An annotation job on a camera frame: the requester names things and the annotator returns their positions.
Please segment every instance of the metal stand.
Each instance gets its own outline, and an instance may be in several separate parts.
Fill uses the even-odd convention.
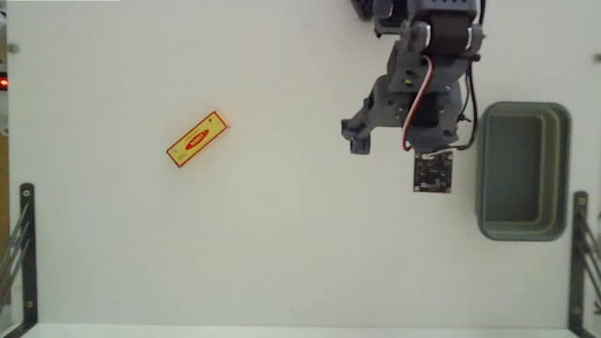
[[[595,338],[594,334],[584,329],[584,275],[589,275],[594,287],[597,301],[594,303],[596,312],[601,307],[601,270],[597,259],[601,257],[593,232],[587,224],[589,195],[586,192],[576,192],[574,195],[574,215],[572,229],[572,264],[570,271],[570,313],[569,329],[582,338]]]
[[[21,216],[0,259],[0,292],[2,304],[8,301],[10,289],[19,272],[23,275],[23,323],[5,338],[18,338],[38,324],[38,274],[36,270],[36,205],[34,186],[20,188]]]

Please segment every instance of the cable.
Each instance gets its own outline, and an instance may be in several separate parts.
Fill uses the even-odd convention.
[[[442,154],[445,153],[447,151],[452,151],[452,150],[468,150],[470,149],[473,144],[476,141],[476,133],[478,131],[478,100],[476,99],[476,90],[475,87],[473,85],[473,71],[471,68],[471,63],[468,66],[468,71],[466,72],[466,89],[468,91],[468,97],[466,100],[466,104],[463,107],[463,110],[465,112],[466,108],[467,108],[467,103],[469,101],[469,99],[471,98],[471,106],[473,108],[473,121],[471,124],[471,137],[470,137],[470,141],[467,142],[465,145],[463,146],[447,146],[443,149],[439,149],[430,153],[427,153],[428,155],[438,155],[438,154]]]
[[[473,122],[471,124],[471,137],[470,141],[464,146],[453,146],[457,150],[468,150],[473,146],[476,141],[476,132],[478,131],[478,100],[476,99],[476,90],[473,84],[473,70],[472,63],[468,66],[468,72],[466,73],[466,81],[469,83],[469,92],[471,95],[471,107],[473,110]]]
[[[434,75],[434,67],[435,67],[434,60],[432,60],[427,55],[424,55],[424,60],[428,64],[428,72],[425,74],[425,78],[424,78],[424,82],[422,83],[422,87],[420,88],[420,91],[417,93],[415,100],[413,100],[413,103],[411,104],[411,108],[409,109],[409,113],[407,114],[407,117],[405,118],[405,124],[403,125],[403,149],[405,149],[405,151],[410,151],[413,149],[412,146],[407,146],[408,130],[409,130],[409,127],[411,126],[411,122],[413,121],[413,117],[417,113],[417,110],[420,108],[420,104],[422,104],[422,99],[425,96],[425,92],[427,91],[427,88],[432,83],[432,78]]]
[[[465,78],[466,78],[466,100],[463,102],[463,108],[461,108],[461,114],[459,114],[457,122],[467,120],[465,113],[466,113],[466,109],[468,109],[468,104],[470,104],[471,92],[470,92],[470,83],[469,83],[468,74],[466,74]]]
[[[486,0],[480,0],[480,21],[479,24],[485,24]]]

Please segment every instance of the red label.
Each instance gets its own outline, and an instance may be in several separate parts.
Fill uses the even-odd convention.
[[[198,146],[198,144],[201,143],[205,139],[205,137],[207,137],[207,135],[208,135],[208,130],[201,131],[201,133],[194,136],[194,138],[188,143],[188,145],[186,146],[186,150],[190,150],[190,149],[194,148],[195,146]]]

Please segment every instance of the yellow box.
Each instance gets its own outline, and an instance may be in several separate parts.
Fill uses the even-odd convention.
[[[212,112],[169,147],[167,155],[181,168],[228,128],[219,112]]]

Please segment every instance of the black wire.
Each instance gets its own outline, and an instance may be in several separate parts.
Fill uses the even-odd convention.
[[[478,131],[478,100],[476,99],[476,90],[473,84],[473,71],[471,67],[472,63],[468,66],[466,72],[466,85],[468,86],[468,93],[471,96],[471,106],[473,109],[473,121],[471,122],[471,137],[470,141],[464,146],[451,146],[452,149],[457,150],[468,150],[476,142],[476,133]]]
[[[459,114],[459,121],[463,121],[466,118],[466,109],[468,109],[468,104],[470,104],[470,97],[471,97],[471,92],[470,92],[470,83],[468,80],[468,74],[466,74],[465,76],[466,78],[466,100],[463,102],[463,108],[461,108],[461,114]]]
[[[471,93],[471,108],[473,109],[473,122],[471,124],[471,137],[470,141],[462,147],[461,150],[466,150],[471,148],[476,141],[476,132],[478,131],[478,99],[476,98],[476,89],[475,84],[473,83],[473,68],[472,64],[468,67],[467,74],[470,81],[470,93]]]
[[[485,24],[486,0],[480,0],[480,25]]]

